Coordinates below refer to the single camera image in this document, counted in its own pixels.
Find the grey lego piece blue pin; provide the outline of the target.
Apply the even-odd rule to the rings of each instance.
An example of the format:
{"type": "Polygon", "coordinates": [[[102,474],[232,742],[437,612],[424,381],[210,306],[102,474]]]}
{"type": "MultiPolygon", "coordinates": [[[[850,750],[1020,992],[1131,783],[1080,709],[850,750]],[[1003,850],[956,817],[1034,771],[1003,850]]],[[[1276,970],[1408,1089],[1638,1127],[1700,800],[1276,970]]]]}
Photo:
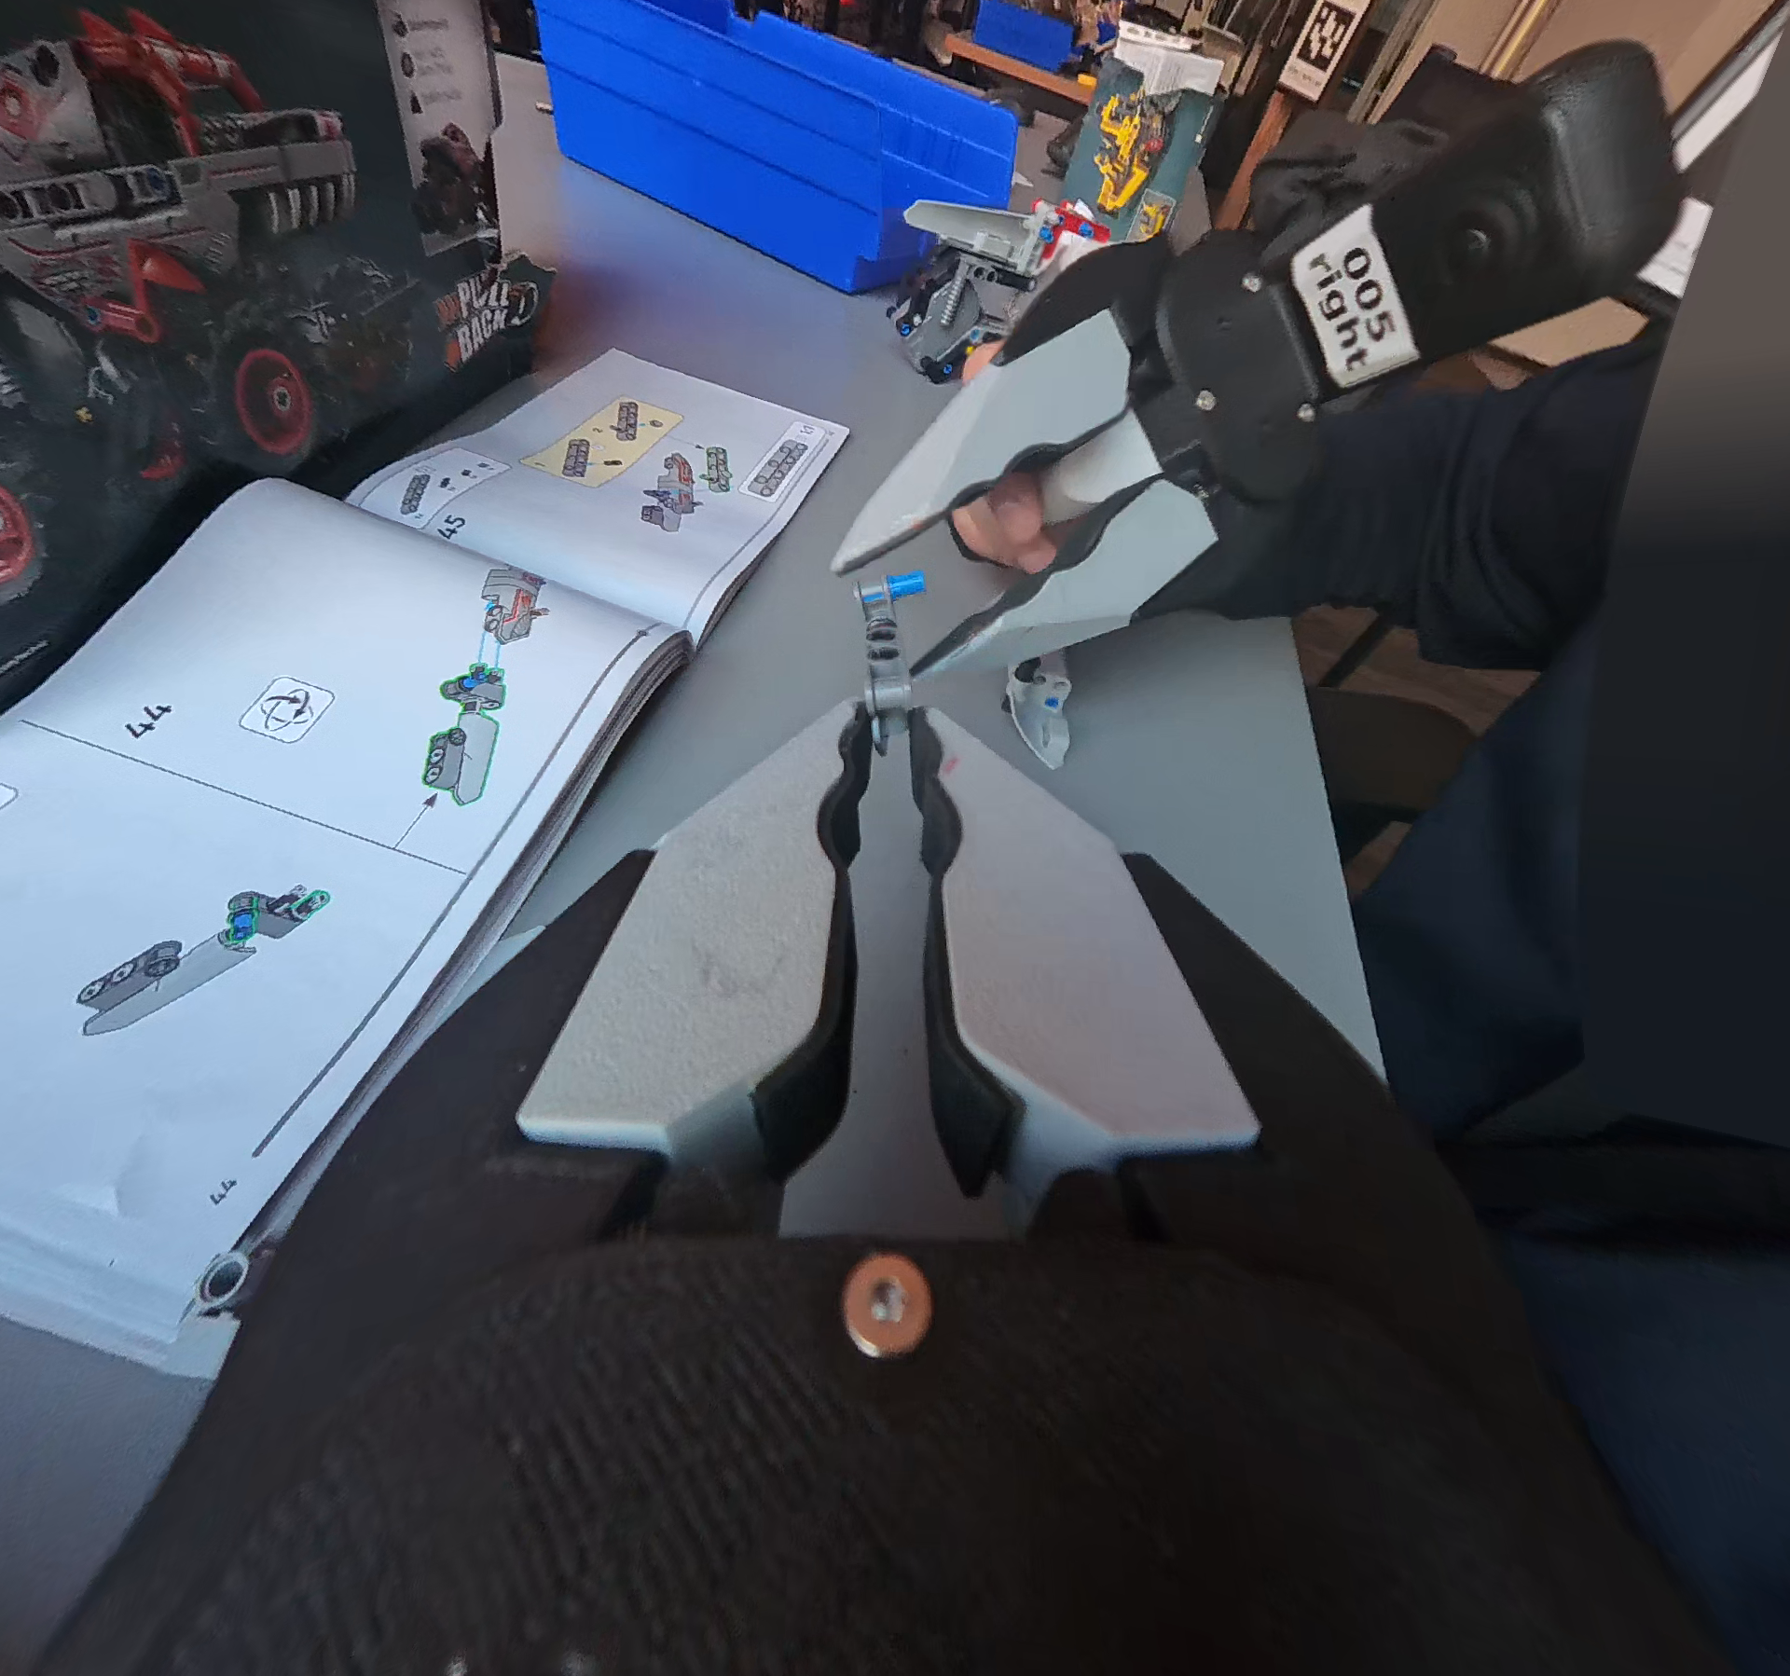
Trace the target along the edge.
{"type": "Polygon", "coordinates": [[[871,744],[883,755],[890,740],[906,730],[912,682],[906,664],[896,606],[927,591],[923,571],[885,573],[854,585],[863,622],[865,680],[861,689],[871,744]]]}

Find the open lego instruction booklet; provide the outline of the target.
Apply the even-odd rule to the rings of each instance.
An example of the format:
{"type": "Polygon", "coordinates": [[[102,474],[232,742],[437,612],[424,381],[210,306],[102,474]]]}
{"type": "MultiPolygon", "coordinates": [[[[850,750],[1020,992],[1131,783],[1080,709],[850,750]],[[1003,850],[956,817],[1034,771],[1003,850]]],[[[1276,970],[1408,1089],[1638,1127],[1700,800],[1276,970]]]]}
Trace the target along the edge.
{"type": "Polygon", "coordinates": [[[239,488],[3,715],[3,1319],[179,1360],[846,440],[609,350],[239,488]]]}

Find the small blue bin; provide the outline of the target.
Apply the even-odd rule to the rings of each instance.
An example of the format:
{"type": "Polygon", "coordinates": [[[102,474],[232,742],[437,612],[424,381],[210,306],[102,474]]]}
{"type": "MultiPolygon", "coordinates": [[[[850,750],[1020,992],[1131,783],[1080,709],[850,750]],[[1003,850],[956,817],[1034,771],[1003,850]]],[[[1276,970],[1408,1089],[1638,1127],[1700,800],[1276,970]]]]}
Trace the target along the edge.
{"type": "Polygon", "coordinates": [[[1055,73],[1078,48],[1074,23],[1009,0],[978,0],[970,38],[1045,73],[1055,73]]]}

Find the person's right forearm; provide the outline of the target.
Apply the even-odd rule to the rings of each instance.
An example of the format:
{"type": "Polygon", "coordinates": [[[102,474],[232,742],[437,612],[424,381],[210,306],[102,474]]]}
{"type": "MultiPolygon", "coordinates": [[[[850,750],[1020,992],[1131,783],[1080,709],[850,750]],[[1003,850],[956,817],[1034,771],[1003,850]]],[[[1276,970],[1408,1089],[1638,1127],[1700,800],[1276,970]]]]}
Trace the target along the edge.
{"type": "Polygon", "coordinates": [[[1210,505],[1218,542],[1142,616],[1369,610],[1423,658],[1545,668],[1596,612],[1665,333],[1506,391],[1413,389],[1320,422],[1284,503],[1210,505]]]}

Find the dark lego truck box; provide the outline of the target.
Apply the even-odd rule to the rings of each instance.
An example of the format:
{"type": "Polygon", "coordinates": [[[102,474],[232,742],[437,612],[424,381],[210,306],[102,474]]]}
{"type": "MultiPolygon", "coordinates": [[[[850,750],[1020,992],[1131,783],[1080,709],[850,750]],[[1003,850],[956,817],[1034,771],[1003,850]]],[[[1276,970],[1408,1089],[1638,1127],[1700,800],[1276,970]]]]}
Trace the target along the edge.
{"type": "Polygon", "coordinates": [[[1,703],[228,492],[342,496],[522,376],[528,0],[1,0],[1,703]]]}

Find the white lego piece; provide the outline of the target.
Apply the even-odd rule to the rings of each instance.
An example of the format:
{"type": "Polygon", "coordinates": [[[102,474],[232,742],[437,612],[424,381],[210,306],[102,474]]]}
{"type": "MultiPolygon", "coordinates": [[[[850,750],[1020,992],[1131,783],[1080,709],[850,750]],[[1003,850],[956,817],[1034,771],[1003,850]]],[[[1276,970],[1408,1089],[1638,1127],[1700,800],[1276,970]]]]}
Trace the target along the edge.
{"type": "Polygon", "coordinates": [[[1065,651],[1022,658],[1005,676],[1001,709],[1020,744],[1045,769],[1057,771],[1069,755],[1069,664],[1065,651]]]}

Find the person's right hand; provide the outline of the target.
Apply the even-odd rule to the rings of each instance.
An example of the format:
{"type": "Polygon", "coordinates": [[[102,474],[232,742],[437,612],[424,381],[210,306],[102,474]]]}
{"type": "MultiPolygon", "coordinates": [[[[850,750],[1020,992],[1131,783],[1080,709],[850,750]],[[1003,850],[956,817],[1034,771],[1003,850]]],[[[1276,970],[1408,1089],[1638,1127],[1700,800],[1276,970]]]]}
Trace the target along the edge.
{"type": "Polygon", "coordinates": [[[1049,567],[1063,531],[1043,521],[1041,484],[1026,472],[999,478],[983,496],[952,509],[949,521],[962,556],[1018,573],[1049,567]]]}

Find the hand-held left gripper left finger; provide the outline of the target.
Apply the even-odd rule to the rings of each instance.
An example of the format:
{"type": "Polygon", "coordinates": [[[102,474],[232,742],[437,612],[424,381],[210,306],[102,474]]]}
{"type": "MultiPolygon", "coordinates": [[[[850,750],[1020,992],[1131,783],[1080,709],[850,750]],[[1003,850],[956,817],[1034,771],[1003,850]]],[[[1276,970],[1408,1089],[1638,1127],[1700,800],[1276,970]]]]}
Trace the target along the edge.
{"type": "Polygon", "coordinates": [[[848,1094],[861,703],[658,839],[522,1104],[532,1143],[782,1182],[848,1094]]]}

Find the blue plastic bin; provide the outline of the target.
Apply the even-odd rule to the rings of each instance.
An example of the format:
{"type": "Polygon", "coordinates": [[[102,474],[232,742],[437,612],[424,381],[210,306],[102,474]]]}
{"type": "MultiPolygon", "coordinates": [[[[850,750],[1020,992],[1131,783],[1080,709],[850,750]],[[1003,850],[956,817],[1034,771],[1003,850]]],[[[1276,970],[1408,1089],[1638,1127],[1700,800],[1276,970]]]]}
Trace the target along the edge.
{"type": "Polygon", "coordinates": [[[1003,211],[1012,114],[730,0],[532,0],[573,162],[838,288],[904,277],[916,201],[1003,211]]]}

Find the framed black white marker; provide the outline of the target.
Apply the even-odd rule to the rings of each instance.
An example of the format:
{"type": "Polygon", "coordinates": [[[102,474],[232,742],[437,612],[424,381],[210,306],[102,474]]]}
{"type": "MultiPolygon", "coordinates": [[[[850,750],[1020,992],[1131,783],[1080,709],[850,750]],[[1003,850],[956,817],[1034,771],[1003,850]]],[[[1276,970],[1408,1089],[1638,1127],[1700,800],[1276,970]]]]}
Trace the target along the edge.
{"type": "Polygon", "coordinates": [[[1375,0],[1313,0],[1276,77],[1276,91],[1320,102],[1367,25],[1375,0]]]}

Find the partly built lego model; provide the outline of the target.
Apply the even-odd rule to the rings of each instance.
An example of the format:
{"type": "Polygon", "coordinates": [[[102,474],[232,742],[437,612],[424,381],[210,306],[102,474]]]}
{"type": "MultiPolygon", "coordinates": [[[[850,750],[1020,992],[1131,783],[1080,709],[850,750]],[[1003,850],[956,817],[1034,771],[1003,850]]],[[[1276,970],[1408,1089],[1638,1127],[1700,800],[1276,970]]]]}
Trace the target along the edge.
{"type": "Polygon", "coordinates": [[[927,232],[931,248],[887,316],[910,366],[931,383],[956,379],[974,350],[1001,339],[1049,267],[1111,236],[1084,201],[1036,199],[1018,213],[921,199],[904,221],[927,232]]]}

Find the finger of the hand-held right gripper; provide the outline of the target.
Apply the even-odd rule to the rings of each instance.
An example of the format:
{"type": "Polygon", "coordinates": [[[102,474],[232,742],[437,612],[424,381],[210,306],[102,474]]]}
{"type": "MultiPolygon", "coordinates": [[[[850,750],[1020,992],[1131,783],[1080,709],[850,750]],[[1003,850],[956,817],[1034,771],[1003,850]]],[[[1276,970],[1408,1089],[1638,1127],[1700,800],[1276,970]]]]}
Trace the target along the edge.
{"type": "Polygon", "coordinates": [[[1011,335],[867,496],[832,573],[892,554],[1012,471],[1041,480],[1045,523],[1164,476],[1131,410],[1129,372],[1131,347],[1109,308],[1040,345],[1011,335]]]}
{"type": "Polygon", "coordinates": [[[1094,500],[1038,474],[1043,505],[1069,509],[1049,567],[1022,575],[910,664],[914,680],[1007,670],[1127,626],[1146,600],[1193,565],[1218,538],[1200,482],[1152,476],[1094,500]]]}

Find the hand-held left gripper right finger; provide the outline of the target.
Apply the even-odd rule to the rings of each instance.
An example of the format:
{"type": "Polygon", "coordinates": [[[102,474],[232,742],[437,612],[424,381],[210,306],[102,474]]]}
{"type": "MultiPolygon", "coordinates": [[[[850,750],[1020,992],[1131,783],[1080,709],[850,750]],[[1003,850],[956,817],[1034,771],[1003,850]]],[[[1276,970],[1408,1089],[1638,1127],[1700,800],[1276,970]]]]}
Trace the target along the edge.
{"type": "Polygon", "coordinates": [[[964,1195],[1247,1151],[1260,1122],[1115,845],[935,709],[908,717],[927,1096],[964,1195]]]}

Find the person's dark clothed body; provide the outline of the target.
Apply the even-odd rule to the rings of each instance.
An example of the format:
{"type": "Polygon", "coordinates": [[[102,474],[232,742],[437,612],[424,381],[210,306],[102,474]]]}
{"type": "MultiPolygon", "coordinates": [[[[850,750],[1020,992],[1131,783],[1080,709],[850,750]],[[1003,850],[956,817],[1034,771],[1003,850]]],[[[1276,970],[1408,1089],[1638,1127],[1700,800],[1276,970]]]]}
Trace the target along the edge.
{"type": "Polygon", "coordinates": [[[1553,1189],[1497,1205],[1491,1236],[1644,1538],[1737,1672],[1785,1672],[1785,1199],[1756,1191],[1785,1156],[1636,1112],[1636,1083],[1582,1071],[1601,596],[1359,895],[1355,939],[1384,1077],[1435,1143],[1541,1096],[1621,1106],[1596,1129],[1508,1143],[1553,1189]]]}

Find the yellow vehicle lego box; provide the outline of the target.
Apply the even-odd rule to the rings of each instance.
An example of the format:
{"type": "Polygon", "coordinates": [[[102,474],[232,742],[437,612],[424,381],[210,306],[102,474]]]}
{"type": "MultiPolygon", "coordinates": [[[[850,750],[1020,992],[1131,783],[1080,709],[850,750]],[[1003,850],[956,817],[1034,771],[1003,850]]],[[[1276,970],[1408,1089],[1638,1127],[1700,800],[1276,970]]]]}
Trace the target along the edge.
{"type": "Polygon", "coordinates": [[[1078,122],[1063,178],[1063,199],[1084,207],[1111,246],[1167,232],[1181,203],[1202,199],[1198,166],[1222,95],[1212,62],[1152,91],[1150,77],[1111,54],[1078,122]]]}

